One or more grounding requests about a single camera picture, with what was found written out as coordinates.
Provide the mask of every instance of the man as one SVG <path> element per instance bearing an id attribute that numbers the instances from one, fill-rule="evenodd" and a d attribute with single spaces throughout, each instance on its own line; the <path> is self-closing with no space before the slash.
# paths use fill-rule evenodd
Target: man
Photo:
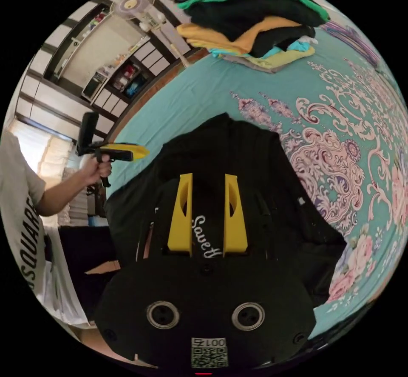
<path id="1" fill-rule="evenodd" d="M 40 216 L 59 213 L 84 188 L 111 173 L 108 156 L 92 157 L 62 183 L 45 182 L 28 166 L 18 139 L 9 131 L 0 141 L 0 212 L 18 267 L 44 308 L 68 325 L 90 323 L 116 271 L 86 274 L 116 259 L 108 227 L 43 226 Z"/>

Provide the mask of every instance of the bed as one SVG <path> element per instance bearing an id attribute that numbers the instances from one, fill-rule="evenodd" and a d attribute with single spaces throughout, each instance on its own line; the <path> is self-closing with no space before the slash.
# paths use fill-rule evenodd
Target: bed
<path id="1" fill-rule="evenodd" d="M 313 56 L 273 75 L 212 56 L 187 68 L 118 135 L 116 142 L 145 145 L 150 155 L 115 162 L 107 193 L 139 174 L 164 143 L 220 113 L 278 132 L 316 208 L 347 241 L 310 338 L 375 296 L 408 237 L 404 99 L 382 59 L 375 69 L 360 49 L 324 29 L 316 39 Z"/>

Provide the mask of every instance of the yellow bracket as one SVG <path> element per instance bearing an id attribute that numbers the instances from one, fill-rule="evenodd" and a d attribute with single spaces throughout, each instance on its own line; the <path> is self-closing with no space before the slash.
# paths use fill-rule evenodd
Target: yellow bracket
<path id="1" fill-rule="evenodd" d="M 101 151 L 106 150 L 121 150 L 130 151 L 133 155 L 133 160 L 139 160 L 145 158 L 149 151 L 139 144 L 128 144 L 128 143 L 109 143 L 100 147 Z"/>
<path id="2" fill-rule="evenodd" d="M 248 248 L 237 176 L 225 174 L 224 254 L 243 254 Z"/>
<path id="3" fill-rule="evenodd" d="M 167 246 L 172 252 L 193 254 L 193 174 L 180 175 Z"/>

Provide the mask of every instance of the white t-shirt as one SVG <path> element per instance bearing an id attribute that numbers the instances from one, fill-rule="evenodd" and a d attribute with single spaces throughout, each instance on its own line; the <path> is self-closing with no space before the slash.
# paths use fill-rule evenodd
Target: white t-shirt
<path id="1" fill-rule="evenodd" d="M 4 131 L 0 141 L 0 212 L 16 263 L 49 314 L 73 326 L 87 323 L 58 228 L 44 229 L 35 209 L 44 190 L 45 182 L 28 166 L 18 139 Z M 51 239 L 52 262 L 45 260 L 45 234 Z"/>

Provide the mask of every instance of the yellow shirt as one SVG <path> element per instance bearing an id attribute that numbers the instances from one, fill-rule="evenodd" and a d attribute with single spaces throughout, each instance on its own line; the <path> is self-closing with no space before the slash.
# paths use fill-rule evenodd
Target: yellow shirt
<path id="1" fill-rule="evenodd" d="M 245 57 L 249 62 L 252 62 L 255 65 L 261 66 L 265 69 L 273 69 L 288 63 L 294 62 L 299 58 L 310 57 L 315 53 L 315 49 L 311 46 L 307 51 L 282 51 L 278 52 L 275 55 L 270 56 L 266 59 Z"/>
<path id="2" fill-rule="evenodd" d="M 247 54 L 252 50 L 255 39 L 260 32 L 269 31 L 274 28 L 297 26 L 300 26 L 300 24 L 287 20 L 286 18 L 266 17 L 233 42 L 229 41 L 228 38 L 220 32 L 210 28 L 202 28 L 193 23 L 179 25 L 177 32 L 186 38 L 187 42 L 192 46 L 224 49 L 238 54 Z"/>

